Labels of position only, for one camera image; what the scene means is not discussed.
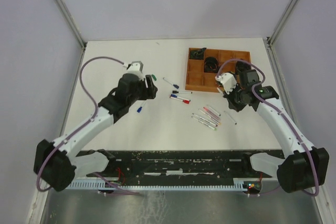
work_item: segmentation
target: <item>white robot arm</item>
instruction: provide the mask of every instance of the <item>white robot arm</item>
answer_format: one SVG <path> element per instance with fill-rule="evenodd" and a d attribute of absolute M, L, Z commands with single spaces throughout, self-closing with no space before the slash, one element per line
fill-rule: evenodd
<path fill-rule="evenodd" d="M 118 87 L 103 98 L 95 113 L 78 127 L 52 142 L 43 140 L 37 145 L 34 172 L 56 191 L 65 189 L 75 178 L 102 172 L 115 160 L 105 150 L 92 151 L 85 156 L 77 154 L 101 131 L 127 114 L 135 101 L 155 98 L 158 89 L 150 75 L 143 76 L 142 67 L 140 61 L 132 62 Z"/>
<path fill-rule="evenodd" d="M 252 169 L 277 177 L 288 193 L 313 187 L 317 183 L 324 184 L 328 152 L 324 148 L 315 148 L 301 133 L 274 88 L 262 87 L 256 70 L 251 70 L 248 64 L 246 62 L 245 70 L 238 73 L 239 84 L 230 72 L 218 74 L 215 79 L 224 88 L 223 97 L 228 100 L 229 108 L 239 112 L 246 105 L 252 106 L 268 124 L 282 148 L 285 159 L 266 153 L 252 155 Z"/>

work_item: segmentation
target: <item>white wall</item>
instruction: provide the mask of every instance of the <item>white wall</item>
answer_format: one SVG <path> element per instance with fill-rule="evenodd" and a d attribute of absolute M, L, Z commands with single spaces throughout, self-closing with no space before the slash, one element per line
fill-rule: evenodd
<path fill-rule="evenodd" d="M 289 0 L 65 0 L 83 38 L 270 36 Z"/>
<path fill-rule="evenodd" d="M 0 0 L 0 219 L 24 223 L 36 145 L 65 116 L 81 49 L 53 0 Z"/>
<path fill-rule="evenodd" d="M 330 155 L 327 183 L 336 202 L 336 5 L 300 0 L 276 42 L 291 102 L 304 134 Z"/>

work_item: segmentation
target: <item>black cable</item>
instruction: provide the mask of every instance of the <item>black cable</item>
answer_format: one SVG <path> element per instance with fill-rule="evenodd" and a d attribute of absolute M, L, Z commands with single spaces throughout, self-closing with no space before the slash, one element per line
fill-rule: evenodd
<path fill-rule="evenodd" d="M 208 57 L 204 61 L 204 72 L 217 73 L 219 69 L 219 62 L 215 57 Z"/>

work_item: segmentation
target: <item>white plastic part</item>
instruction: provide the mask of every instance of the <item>white plastic part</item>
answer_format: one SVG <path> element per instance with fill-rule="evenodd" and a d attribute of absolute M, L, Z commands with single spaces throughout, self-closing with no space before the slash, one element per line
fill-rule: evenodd
<path fill-rule="evenodd" d="M 247 191 L 243 187 L 244 181 L 236 180 L 232 186 L 119 186 L 125 190 L 155 190 L 155 191 Z M 74 179 L 67 187 L 72 190 L 115 190 L 115 188 L 106 185 L 99 178 Z"/>
<path fill-rule="evenodd" d="M 223 85 L 224 91 L 227 94 L 230 94 L 237 84 L 236 78 L 231 73 L 222 73 L 220 76 L 216 76 L 215 80 Z"/>
<path fill-rule="evenodd" d="M 109 164 L 107 157 L 99 152 L 75 157 L 71 163 L 76 166 L 75 178 L 95 172 L 102 172 Z"/>
<path fill-rule="evenodd" d="M 145 77 L 142 74 L 143 63 L 141 61 L 134 61 L 127 69 L 127 73 L 132 73 L 139 77 L 140 80 L 144 80 Z"/>
<path fill-rule="evenodd" d="M 250 161 L 253 170 L 266 173 L 269 176 L 276 178 L 279 165 L 281 165 L 285 160 L 270 156 L 263 152 L 252 155 L 250 157 Z"/>
<path fill-rule="evenodd" d="M 95 136 L 98 135 L 101 131 L 105 130 L 109 126 L 113 125 L 113 115 L 109 114 L 109 111 L 103 107 L 98 108 L 97 116 L 92 120 L 88 125 L 82 128 L 79 132 L 77 132 L 67 144 L 63 145 L 59 150 L 66 151 L 67 156 L 72 161 L 76 155 L 86 146 Z M 61 141 L 63 141 L 68 134 L 60 136 L 59 138 L 54 140 L 54 146 L 57 146 Z"/>
<path fill-rule="evenodd" d="M 292 119 L 283 108 L 284 106 L 282 105 L 281 100 L 272 98 L 268 99 L 267 102 L 275 105 L 282 111 L 282 114 L 284 114 L 289 119 L 295 130 L 298 132 L 301 139 L 307 146 L 308 150 L 312 150 L 312 147 L 314 145 L 301 133 L 301 131 L 294 124 Z M 281 114 L 278 114 L 277 111 L 275 111 L 273 108 L 266 105 L 265 103 L 259 104 L 257 113 L 265 120 L 265 122 L 272 130 L 274 136 L 276 137 L 282 148 L 282 151 L 284 152 L 283 154 L 285 158 L 293 154 L 294 151 L 298 151 L 300 153 L 305 152 L 305 149 L 301 146 L 300 142 L 297 140 L 296 136 L 287 125 L 286 121 L 282 118 Z"/>

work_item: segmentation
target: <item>metal frame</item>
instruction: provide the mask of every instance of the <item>metal frame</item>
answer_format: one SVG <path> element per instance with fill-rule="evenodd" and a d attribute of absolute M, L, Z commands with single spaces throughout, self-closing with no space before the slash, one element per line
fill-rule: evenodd
<path fill-rule="evenodd" d="M 279 37 L 282 29 L 284 28 L 289 16 L 293 12 L 293 10 L 294 10 L 295 6 L 298 4 L 298 2 L 299 2 L 299 0 L 291 0 L 288 3 L 285 11 L 283 12 L 283 14 L 282 14 L 281 18 L 279 19 L 277 25 L 275 26 L 272 35 L 267 40 L 268 44 L 270 46 L 272 46 L 275 43 L 275 41 L 278 39 L 278 37 Z"/>
<path fill-rule="evenodd" d="M 67 24 L 69 25 L 70 29 L 72 30 L 74 36 L 76 37 L 78 43 L 82 48 L 85 47 L 85 41 L 83 40 L 78 27 L 76 26 L 72 15 L 70 14 L 66 4 L 63 0 L 55 0 L 56 5 L 58 6 L 60 12 L 62 13 L 63 17 L 65 18 Z"/>

